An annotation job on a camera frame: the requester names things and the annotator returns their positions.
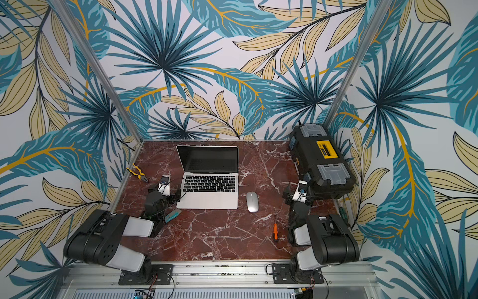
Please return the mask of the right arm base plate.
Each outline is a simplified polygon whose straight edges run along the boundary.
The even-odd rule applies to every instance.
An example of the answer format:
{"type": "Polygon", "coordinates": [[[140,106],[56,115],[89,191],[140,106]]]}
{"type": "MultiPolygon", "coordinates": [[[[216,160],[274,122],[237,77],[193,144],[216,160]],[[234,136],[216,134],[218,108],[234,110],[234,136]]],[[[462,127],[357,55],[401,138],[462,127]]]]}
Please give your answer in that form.
{"type": "Polygon", "coordinates": [[[301,270],[291,264],[268,264],[266,273],[273,276],[273,283],[276,285],[324,283],[320,270],[301,270]]]}

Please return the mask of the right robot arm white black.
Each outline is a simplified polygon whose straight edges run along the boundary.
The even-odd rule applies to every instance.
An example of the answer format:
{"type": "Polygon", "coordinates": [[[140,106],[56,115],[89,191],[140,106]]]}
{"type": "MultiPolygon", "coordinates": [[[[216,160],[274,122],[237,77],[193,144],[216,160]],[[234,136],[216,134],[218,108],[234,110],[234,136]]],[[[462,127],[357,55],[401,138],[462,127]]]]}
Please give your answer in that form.
{"type": "Polygon", "coordinates": [[[290,207],[288,242],[303,250],[293,254],[288,270],[279,270],[276,275],[305,283],[318,277],[322,268],[359,261],[359,246],[340,215],[311,215],[312,201],[302,184],[296,191],[288,186],[283,198],[290,207]]]}

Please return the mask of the white wireless mouse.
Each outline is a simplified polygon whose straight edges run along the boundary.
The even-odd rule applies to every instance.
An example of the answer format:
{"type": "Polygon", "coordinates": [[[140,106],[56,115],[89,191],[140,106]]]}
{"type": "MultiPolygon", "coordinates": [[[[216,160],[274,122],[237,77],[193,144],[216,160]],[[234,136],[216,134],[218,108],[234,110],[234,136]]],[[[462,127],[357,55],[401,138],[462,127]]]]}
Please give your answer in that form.
{"type": "Polygon", "coordinates": [[[250,213],[256,213],[259,210],[258,195],[255,192],[246,194],[246,205],[250,213]]]}

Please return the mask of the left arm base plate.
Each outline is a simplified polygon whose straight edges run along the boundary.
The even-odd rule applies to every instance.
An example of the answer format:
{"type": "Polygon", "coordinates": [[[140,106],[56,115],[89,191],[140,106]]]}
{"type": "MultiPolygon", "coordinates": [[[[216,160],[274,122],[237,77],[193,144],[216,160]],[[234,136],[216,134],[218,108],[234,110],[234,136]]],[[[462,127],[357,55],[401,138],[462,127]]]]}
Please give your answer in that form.
{"type": "Polygon", "coordinates": [[[173,264],[151,264],[139,272],[122,270],[119,285],[169,285],[172,280],[173,264]]]}

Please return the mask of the silver laptop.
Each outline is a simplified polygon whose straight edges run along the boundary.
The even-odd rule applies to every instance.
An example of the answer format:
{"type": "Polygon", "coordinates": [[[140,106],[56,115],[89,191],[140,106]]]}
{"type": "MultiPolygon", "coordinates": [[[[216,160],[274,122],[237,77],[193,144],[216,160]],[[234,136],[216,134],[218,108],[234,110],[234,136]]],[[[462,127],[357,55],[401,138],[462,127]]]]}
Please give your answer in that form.
{"type": "Polygon", "coordinates": [[[176,149],[184,170],[178,209],[238,208],[238,147],[178,145],[176,149]]]}

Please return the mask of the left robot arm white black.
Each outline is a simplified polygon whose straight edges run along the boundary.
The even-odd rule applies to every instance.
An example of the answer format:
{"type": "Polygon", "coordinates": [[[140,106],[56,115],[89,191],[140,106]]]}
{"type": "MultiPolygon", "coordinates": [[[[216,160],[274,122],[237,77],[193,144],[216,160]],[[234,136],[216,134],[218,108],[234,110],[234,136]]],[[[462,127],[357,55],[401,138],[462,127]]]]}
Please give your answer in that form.
{"type": "Polygon", "coordinates": [[[120,285],[168,284],[171,266],[154,266],[151,258],[121,245],[124,237],[154,238],[167,224],[164,215],[180,199],[180,191],[170,195],[167,186],[146,196],[140,217],[96,210],[70,236],[63,248],[66,258],[102,265],[121,271],[120,285]]]}

